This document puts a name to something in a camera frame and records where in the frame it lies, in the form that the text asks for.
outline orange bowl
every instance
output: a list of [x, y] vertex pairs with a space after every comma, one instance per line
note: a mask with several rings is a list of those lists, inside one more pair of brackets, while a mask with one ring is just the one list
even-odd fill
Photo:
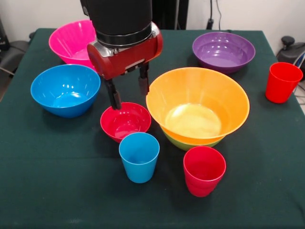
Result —
[[149, 112], [176, 141], [208, 145], [237, 130], [247, 119], [250, 103], [230, 77], [205, 68], [171, 70], [150, 85]]

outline purple bowl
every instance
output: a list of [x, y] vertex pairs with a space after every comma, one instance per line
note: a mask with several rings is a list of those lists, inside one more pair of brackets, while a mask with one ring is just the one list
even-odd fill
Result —
[[234, 73], [255, 56], [254, 46], [245, 38], [228, 32], [209, 32], [196, 38], [193, 52], [204, 68]]

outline red bowl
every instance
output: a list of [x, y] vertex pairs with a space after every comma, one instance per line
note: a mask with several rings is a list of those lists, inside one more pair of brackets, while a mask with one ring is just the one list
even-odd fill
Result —
[[120, 110], [108, 107], [101, 115], [100, 123], [109, 137], [121, 142], [129, 134], [148, 131], [152, 118], [143, 106], [125, 102]]

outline plastic bowl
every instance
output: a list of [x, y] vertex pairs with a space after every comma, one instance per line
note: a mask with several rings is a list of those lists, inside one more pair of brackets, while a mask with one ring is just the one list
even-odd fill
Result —
[[221, 73], [234, 73], [255, 56], [255, 48], [248, 40], [228, 32], [209, 32], [197, 37], [193, 52], [202, 67]]
[[64, 64], [38, 75], [31, 85], [31, 95], [47, 111], [65, 118], [82, 115], [93, 104], [101, 80], [83, 65]]
[[121, 142], [129, 134], [148, 131], [152, 118], [143, 106], [125, 102], [120, 110], [108, 107], [101, 115], [100, 123], [109, 137]]
[[96, 39], [91, 20], [75, 21], [55, 30], [49, 46], [65, 63], [81, 64], [94, 69], [87, 52], [87, 44]]
[[206, 144], [206, 145], [191, 145], [191, 144], [187, 144], [187, 143], [183, 143], [183, 142], [179, 142], [175, 139], [173, 139], [172, 137], [170, 137], [169, 135], [167, 135], [167, 133], [165, 131], [163, 131], [163, 133], [165, 134], [165, 136], [167, 137], [167, 139], [177, 148], [184, 150], [184, 151], [188, 151], [191, 148], [194, 148], [196, 146], [208, 146], [208, 147], [213, 147], [216, 144], [218, 144], [221, 140], [216, 141], [216, 142], [212, 142], [210, 144]]
[[171, 138], [190, 145], [209, 145], [246, 121], [250, 103], [230, 77], [205, 68], [180, 68], [150, 85], [147, 108]]

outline green tablecloth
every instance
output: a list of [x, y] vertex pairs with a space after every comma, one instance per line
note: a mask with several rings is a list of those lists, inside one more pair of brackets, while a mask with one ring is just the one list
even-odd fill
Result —
[[[206, 198], [192, 196], [183, 175], [184, 152], [153, 121], [161, 150], [153, 178], [132, 183], [118, 144], [100, 128], [110, 105], [104, 85], [93, 107], [74, 119], [44, 111], [30, 95], [33, 79], [62, 64], [48, 47], [53, 29], [39, 29], [0, 103], [0, 227], [28, 228], [291, 228], [305, 225], [305, 117], [292, 96], [273, 104], [264, 96], [276, 61], [261, 31], [233, 31], [256, 48], [248, 66], [231, 75], [247, 92], [246, 123], [215, 148], [226, 174]], [[162, 54], [150, 81], [197, 66], [192, 42], [205, 31], [163, 31]], [[123, 101], [145, 105], [138, 72], [115, 79]]]

